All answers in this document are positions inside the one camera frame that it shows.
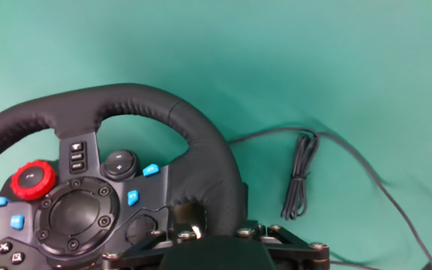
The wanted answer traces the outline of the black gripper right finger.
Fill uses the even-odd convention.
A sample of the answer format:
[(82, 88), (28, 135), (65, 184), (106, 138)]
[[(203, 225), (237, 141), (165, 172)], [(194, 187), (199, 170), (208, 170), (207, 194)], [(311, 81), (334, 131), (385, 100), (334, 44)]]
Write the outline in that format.
[(234, 236), (248, 246), (242, 255), (256, 264), (265, 263), (271, 269), (329, 270), (327, 244), (307, 243), (283, 226), (246, 220)]

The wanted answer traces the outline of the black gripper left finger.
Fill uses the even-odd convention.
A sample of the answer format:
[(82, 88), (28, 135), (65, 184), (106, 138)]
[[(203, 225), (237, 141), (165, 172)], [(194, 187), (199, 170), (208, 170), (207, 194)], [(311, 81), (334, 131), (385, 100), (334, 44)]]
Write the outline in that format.
[(178, 244), (198, 239), (198, 226), (176, 224), (163, 230), (153, 230), (135, 245), (122, 253), (102, 255), (102, 269), (137, 269), (160, 264), (165, 255)]

